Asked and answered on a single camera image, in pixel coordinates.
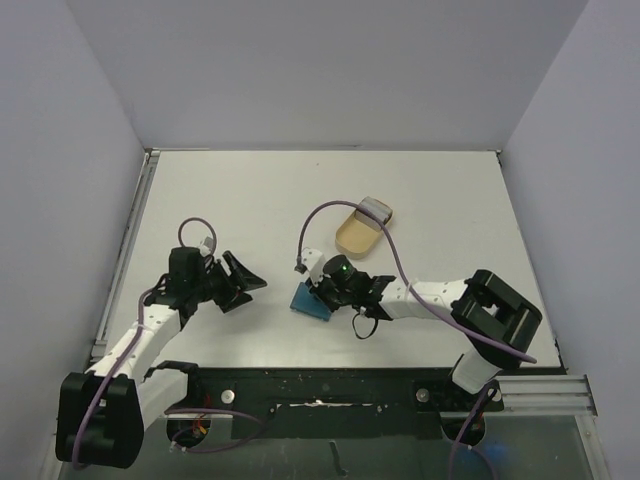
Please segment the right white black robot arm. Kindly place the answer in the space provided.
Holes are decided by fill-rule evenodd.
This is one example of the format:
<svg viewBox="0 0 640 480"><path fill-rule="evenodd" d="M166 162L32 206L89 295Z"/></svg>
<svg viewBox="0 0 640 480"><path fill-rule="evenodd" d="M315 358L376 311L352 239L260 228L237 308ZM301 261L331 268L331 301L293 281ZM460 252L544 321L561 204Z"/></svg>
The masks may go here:
<svg viewBox="0 0 640 480"><path fill-rule="evenodd" d="M405 318L441 320L463 333L472 348L454 365L445 384L448 402L469 408L499 373L531 363L528 349L542 323L541 311L504 280L479 269L470 278L445 282L371 276L343 254L326 259L305 248L297 265L312 297L333 313L343 307L374 322Z"/></svg>

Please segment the blue card holder wallet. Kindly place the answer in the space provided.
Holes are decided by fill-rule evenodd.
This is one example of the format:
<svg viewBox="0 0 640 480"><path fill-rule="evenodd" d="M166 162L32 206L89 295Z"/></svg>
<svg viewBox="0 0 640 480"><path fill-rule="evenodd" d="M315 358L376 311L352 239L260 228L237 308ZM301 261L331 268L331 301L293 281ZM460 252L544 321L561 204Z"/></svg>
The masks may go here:
<svg viewBox="0 0 640 480"><path fill-rule="evenodd" d="M299 314L303 314L324 322L331 318L331 310L311 292L306 283L300 283L293 295L289 308Z"/></svg>

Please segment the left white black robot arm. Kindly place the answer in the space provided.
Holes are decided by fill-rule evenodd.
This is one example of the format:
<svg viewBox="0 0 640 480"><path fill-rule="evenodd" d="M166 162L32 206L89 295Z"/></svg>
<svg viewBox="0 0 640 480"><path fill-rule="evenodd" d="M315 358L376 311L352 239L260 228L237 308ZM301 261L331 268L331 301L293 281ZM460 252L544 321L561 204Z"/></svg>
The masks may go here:
<svg viewBox="0 0 640 480"><path fill-rule="evenodd" d="M197 247L171 250L168 271L144 291L137 318L120 340L85 372L72 372L60 387L55 454L78 469L89 465L130 467L146 429L176 405L200 405L204 387L190 376L194 364L167 364L157 375L154 361L204 303L228 313L249 303L251 291L266 287L229 251L216 260Z"/></svg>

